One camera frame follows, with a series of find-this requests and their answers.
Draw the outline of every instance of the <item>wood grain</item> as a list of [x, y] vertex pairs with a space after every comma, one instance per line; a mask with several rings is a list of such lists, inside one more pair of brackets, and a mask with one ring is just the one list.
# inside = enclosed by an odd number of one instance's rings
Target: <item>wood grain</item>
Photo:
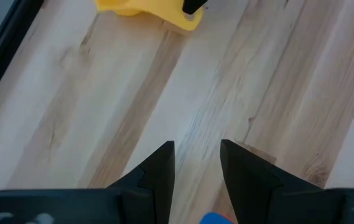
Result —
[[189, 35], [48, 0], [0, 82], [0, 189], [106, 187], [173, 140], [170, 223], [234, 220], [223, 138], [354, 186], [354, 0], [209, 1]]
[[354, 1], [307, 1], [245, 144], [323, 187], [353, 115]]

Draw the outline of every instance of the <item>blue plastic piece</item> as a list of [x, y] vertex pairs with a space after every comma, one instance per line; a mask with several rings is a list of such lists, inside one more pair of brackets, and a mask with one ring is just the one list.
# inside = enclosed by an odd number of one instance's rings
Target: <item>blue plastic piece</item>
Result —
[[220, 214], [210, 212], [203, 217], [202, 221], [200, 221], [200, 224], [233, 224], [233, 222], [227, 220]]

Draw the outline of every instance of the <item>yellow object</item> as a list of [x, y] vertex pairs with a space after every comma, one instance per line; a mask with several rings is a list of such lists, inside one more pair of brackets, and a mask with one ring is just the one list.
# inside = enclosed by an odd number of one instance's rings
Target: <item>yellow object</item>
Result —
[[99, 11], [112, 10], [122, 16], [149, 12], [185, 30], [194, 30], [203, 16], [201, 7], [188, 19], [182, 11], [184, 0], [96, 0]]

